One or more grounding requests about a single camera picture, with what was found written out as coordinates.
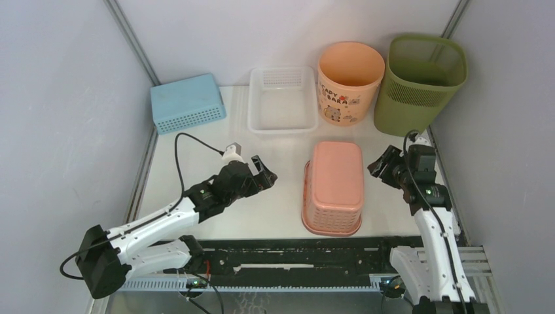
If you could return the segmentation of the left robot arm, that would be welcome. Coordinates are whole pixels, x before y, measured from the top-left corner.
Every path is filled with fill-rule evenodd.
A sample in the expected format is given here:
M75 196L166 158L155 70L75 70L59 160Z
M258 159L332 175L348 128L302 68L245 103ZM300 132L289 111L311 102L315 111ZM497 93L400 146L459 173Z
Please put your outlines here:
M104 230L88 229L75 257L82 279L94 299L111 295L127 280L148 273L185 268L200 271L205 256L192 236L159 242L182 228L195 226L221 214L236 200L273 187L277 175L259 156L252 157L257 174L247 163L231 161L219 174L192 185L166 207L131 223Z

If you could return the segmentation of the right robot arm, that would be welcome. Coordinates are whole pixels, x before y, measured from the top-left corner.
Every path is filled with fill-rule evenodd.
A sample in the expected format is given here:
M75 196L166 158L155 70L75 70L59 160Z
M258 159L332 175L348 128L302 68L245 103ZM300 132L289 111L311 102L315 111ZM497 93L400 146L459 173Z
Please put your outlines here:
M378 263L384 271L398 272L413 313L485 313L488 308L477 302L463 269L448 189L435 181L435 159L427 145L403 150L390 145L368 166L373 177L402 190L427 257L422 263L412 247L388 247L378 254Z

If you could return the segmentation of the pink plastic basket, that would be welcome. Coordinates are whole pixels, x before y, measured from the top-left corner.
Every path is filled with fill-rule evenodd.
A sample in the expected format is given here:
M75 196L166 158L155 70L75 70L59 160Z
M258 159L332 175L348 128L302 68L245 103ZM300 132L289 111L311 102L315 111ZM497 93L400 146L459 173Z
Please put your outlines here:
M361 148L352 142L318 142L304 168L305 228L321 236L352 236L361 227L364 202Z

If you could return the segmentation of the blue plastic basket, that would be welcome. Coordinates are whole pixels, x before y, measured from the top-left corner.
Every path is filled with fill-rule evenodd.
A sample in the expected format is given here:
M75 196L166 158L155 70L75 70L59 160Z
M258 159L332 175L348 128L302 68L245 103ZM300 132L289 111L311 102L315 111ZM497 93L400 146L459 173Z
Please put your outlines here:
M159 135L226 118L222 95L211 73L152 87L150 95Z

